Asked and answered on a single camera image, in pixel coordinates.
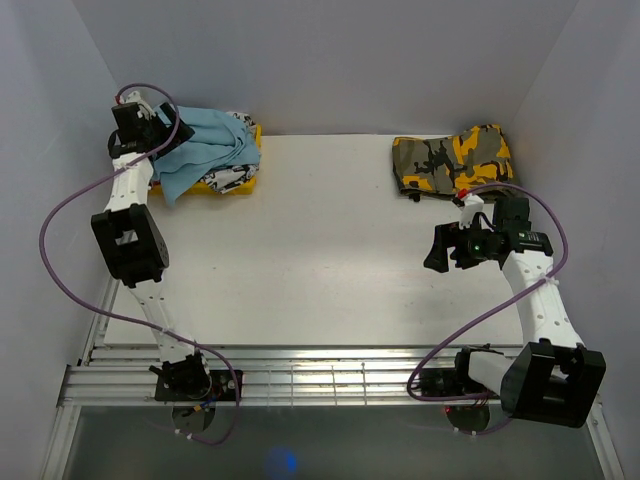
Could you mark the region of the light blue trousers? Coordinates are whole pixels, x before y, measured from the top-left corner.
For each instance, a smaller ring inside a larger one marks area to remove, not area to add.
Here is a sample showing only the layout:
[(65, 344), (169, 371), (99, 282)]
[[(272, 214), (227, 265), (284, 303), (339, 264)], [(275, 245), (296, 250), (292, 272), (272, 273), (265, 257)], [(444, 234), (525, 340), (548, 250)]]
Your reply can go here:
[(181, 106), (181, 120), (194, 136), (154, 162), (153, 180), (161, 185), (165, 202), (177, 199), (207, 172), (235, 165), (260, 166), (261, 152), (244, 123), (224, 111)]

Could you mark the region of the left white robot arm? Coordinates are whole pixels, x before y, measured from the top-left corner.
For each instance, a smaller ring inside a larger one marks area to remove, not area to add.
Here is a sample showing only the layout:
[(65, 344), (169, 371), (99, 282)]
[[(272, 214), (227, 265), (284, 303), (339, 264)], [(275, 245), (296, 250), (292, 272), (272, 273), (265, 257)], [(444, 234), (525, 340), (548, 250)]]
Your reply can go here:
[(212, 376), (199, 349), (179, 340), (188, 331), (172, 317), (163, 292), (168, 247), (147, 206), (153, 162), (194, 131), (169, 103), (155, 112), (136, 93), (119, 101), (112, 114), (117, 128), (108, 153), (116, 176), (104, 211), (91, 217), (91, 228), (109, 273), (128, 289), (150, 324), (161, 361), (151, 371), (170, 392), (201, 399), (211, 390)]

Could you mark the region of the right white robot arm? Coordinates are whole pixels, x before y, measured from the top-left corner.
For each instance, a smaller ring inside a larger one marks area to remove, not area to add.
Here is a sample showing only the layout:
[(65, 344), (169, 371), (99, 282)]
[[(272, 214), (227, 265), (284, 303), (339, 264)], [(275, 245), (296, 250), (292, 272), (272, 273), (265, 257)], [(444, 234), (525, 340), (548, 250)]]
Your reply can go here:
[(490, 345), (464, 347), (444, 381), (421, 374), (419, 390), (434, 398), (479, 400), (495, 395), (512, 419), (580, 428), (606, 372), (572, 326), (556, 284), (548, 236), (533, 230), (526, 198), (500, 198), (493, 218), (478, 195), (454, 198), (458, 221), (436, 226), (424, 266), (438, 273), (495, 261), (515, 297), (523, 347), (507, 358)]

